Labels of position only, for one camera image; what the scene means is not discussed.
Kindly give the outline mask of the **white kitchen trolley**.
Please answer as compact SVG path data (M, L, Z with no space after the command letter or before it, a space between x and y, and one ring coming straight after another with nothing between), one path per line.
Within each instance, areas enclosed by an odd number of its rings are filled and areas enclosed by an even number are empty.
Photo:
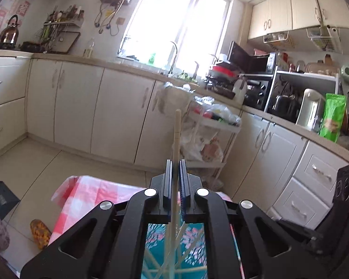
M181 123L180 157L203 184L218 191L219 175L241 130L239 111L209 96L195 96Z

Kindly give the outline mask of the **red white checkered tablecloth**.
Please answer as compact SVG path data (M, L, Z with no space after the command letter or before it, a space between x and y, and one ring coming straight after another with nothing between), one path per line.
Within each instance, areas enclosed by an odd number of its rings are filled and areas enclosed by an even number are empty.
M70 176L55 191L51 201L61 212L50 237L56 241L64 232L89 213L97 204L108 200L114 204L128 201L141 187L113 183L92 176ZM166 224L149 224L145 246L159 263L164 262ZM207 278L204 226L188 224L177 247L176 278Z

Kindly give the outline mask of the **yellow patterned slipper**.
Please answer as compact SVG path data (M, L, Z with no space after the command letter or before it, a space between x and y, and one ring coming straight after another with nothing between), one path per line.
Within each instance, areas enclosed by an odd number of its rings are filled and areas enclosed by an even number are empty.
M33 239L38 248L40 250L46 248L50 241L51 231L45 225L45 223L39 219L34 219L30 223L30 229Z

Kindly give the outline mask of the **white thermos jug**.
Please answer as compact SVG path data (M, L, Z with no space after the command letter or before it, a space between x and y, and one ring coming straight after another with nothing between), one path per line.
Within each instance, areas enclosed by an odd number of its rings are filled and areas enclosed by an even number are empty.
M316 90L305 89L296 125L318 133L323 120L325 98Z

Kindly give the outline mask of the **green snack bag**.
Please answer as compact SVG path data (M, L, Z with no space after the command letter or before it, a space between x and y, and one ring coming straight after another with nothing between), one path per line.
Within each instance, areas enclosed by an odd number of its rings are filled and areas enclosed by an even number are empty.
M332 142L337 142L346 112L347 99L340 94L326 94L325 111L319 135Z

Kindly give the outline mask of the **black microwave oven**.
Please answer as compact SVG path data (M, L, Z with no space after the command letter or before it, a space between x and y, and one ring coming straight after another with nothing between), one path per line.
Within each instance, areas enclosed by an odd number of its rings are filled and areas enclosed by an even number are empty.
M250 56L235 41L232 41L228 51L228 62L245 74L273 74L277 63L277 53Z

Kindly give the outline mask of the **steel kettle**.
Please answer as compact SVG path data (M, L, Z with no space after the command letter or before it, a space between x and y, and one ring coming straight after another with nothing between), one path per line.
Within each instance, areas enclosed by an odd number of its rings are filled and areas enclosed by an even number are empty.
M16 48L19 37L19 17L14 14L7 24L7 27L0 34L0 49L11 50Z

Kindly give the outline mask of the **wall spice rack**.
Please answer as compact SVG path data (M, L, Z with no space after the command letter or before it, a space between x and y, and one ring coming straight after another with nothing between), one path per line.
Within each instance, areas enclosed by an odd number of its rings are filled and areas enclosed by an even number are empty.
M43 51L68 54L81 36L83 23L84 10L81 6L70 5L64 11L58 10L58 6L55 6L43 23L39 39Z

